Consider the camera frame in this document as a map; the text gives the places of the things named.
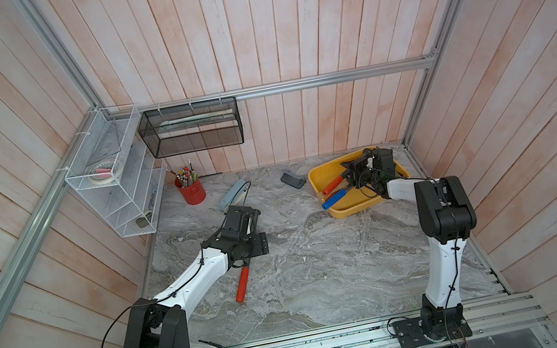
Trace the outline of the speckled hoe red grip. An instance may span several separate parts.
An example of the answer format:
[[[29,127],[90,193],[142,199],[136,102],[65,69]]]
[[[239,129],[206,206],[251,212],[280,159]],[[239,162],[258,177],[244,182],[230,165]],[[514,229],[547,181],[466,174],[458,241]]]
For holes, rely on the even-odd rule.
[[[237,302],[243,303],[247,294],[248,278],[252,258],[266,254],[266,242],[261,233],[256,233],[257,216],[248,214],[229,220],[223,235],[229,239],[229,260],[232,267],[241,268],[237,287]]]
[[[332,192],[334,190],[336,190],[336,188],[338,188],[341,183],[343,183],[343,181],[346,180],[347,177],[347,171],[344,171],[343,173],[341,173],[338,177],[336,177],[333,181],[331,181],[322,191],[323,195],[330,195],[332,194]]]

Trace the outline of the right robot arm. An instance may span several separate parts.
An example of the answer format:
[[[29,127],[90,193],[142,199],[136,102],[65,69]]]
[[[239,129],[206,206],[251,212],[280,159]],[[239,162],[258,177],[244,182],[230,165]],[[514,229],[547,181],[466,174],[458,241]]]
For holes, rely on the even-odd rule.
[[[341,175],[350,187],[370,190],[385,200],[414,202],[420,228],[430,249],[429,282],[422,296],[423,331],[463,322],[459,292],[462,255],[477,219],[471,200],[457,176],[426,178],[397,173],[392,151],[366,148],[344,162]]]

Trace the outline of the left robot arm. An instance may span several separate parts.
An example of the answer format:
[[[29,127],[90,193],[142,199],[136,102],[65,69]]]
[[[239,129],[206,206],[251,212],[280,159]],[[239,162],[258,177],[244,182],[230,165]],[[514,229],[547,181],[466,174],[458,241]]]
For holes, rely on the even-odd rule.
[[[248,267],[269,252],[258,231],[261,215],[250,206],[231,206],[219,229],[200,245],[193,263],[164,291],[140,298],[130,308],[123,348],[225,348],[189,339],[188,322],[214,283],[232,268]]]

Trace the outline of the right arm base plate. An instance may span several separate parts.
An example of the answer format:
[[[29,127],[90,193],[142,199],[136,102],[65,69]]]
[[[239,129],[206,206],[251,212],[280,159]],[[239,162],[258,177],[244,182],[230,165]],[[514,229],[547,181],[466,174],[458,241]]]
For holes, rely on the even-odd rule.
[[[440,314],[402,317],[392,319],[387,324],[388,333],[397,339],[401,348],[417,348],[426,345],[461,341],[472,336],[468,322],[455,315]]]

